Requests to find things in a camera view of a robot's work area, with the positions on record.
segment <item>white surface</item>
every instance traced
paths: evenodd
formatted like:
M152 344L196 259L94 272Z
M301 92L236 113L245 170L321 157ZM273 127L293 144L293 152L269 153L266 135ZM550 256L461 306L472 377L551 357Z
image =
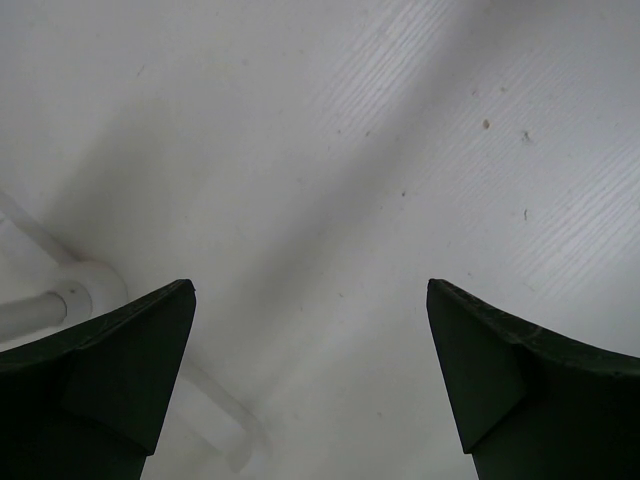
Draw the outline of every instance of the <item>white surface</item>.
M267 427L269 479L473 478L429 277L640 355L638 2L0 13L0 188L133 297L193 279L190 356ZM170 413L145 478L214 457Z

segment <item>white pipe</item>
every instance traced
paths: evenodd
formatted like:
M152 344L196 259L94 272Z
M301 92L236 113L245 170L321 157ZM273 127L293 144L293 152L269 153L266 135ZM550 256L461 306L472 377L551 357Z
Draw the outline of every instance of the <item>white pipe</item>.
M54 293L43 293L37 297L0 305L0 342L13 340L37 332L43 328L56 327L67 315L67 306Z

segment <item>white pole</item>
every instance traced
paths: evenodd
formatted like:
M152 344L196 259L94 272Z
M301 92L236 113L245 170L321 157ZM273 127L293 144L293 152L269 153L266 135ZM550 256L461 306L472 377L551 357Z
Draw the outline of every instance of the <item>white pole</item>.
M59 326L67 306L54 293L0 305L0 342L13 340L47 327Z

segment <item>black object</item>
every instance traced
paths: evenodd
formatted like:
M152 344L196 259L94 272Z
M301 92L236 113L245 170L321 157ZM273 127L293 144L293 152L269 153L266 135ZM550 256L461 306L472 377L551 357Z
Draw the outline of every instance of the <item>black object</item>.
M176 281L0 353L0 478L139 479L155 451L195 294Z
M431 280L429 322L480 480L640 478L640 359Z

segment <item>white floor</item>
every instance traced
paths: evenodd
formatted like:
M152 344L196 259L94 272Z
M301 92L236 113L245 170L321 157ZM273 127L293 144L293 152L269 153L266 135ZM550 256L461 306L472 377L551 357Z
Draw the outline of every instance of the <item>white floor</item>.
M635 0L3 0L0 188L133 296L194 281L189 355L266 426L265 478L472 479L430 277L640 355L639 24ZM170 412L144 476L222 470Z

